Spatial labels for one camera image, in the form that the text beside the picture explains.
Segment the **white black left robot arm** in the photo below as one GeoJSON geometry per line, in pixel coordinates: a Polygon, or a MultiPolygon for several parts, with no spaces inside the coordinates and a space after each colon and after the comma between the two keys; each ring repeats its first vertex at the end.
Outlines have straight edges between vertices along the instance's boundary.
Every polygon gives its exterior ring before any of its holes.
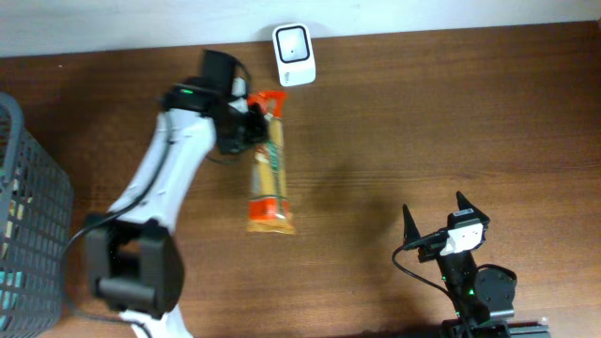
{"type": "Polygon", "coordinates": [[[150,146],[126,190],[104,214],[90,214],[84,242],[90,293],[138,337],[188,337],[178,302],[185,270],[174,240],[177,216],[212,149],[238,156],[267,140],[250,101],[252,77],[233,55],[206,50],[200,73],[161,100],[150,146]]]}

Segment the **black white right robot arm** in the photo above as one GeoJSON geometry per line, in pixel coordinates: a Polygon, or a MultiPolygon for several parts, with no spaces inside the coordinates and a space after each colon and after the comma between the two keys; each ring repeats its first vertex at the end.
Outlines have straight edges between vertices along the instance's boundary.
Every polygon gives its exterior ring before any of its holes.
{"type": "Polygon", "coordinates": [[[393,254],[395,266],[418,281],[445,294],[455,313],[470,329],[501,321],[515,314],[516,274],[493,264],[477,265],[472,252],[485,243],[490,219],[462,192],[455,194],[458,210],[447,216],[447,224],[422,236],[409,211],[403,206],[403,243],[393,254]],[[408,269],[396,260],[402,251],[418,252],[421,263],[438,264],[443,286],[435,284],[408,269]]]}

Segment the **orange spaghetti packet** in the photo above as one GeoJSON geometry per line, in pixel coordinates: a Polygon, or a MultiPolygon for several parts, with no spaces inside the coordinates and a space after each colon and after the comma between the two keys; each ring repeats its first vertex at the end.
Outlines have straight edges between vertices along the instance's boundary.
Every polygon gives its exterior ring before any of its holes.
{"type": "Polygon", "coordinates": [[[248,232],[295,235],[285,176],[283,133],[284,91],[265,90],[252,94],[267,122],[268,138],[254,149],[248,232]]]}

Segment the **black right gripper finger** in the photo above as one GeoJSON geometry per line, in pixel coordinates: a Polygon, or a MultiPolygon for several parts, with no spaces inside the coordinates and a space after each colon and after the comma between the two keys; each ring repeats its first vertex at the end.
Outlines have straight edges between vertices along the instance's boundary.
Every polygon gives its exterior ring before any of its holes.
{"type": "Polygon", "coordinates": [[[404,234],[403,234],[403,245],[404,249],[411,249],[415,246],[415,242],[421,239],[420,232],[417,228],[416,223],[409,211],[406,204],[403,205],[403,221],[404,221],[404,234]]]}
{"type": "Polygon", "coordinates": [[[457,191],[455,197],[459,214],[477,213],[479,211],[479,209],[472,204],[461,191],[457,191]]]}

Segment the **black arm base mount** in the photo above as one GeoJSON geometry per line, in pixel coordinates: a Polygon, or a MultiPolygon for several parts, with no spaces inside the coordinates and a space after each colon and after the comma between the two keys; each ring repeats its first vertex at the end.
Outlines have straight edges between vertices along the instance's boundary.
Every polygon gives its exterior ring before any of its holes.
{"type": "Polygon", "coordinates": [[[499,321],[480,327],[466,327],[458,320],[444,321],[439,338],[551,338],[548,325],[527,322],[508,324],[499,321]]]}

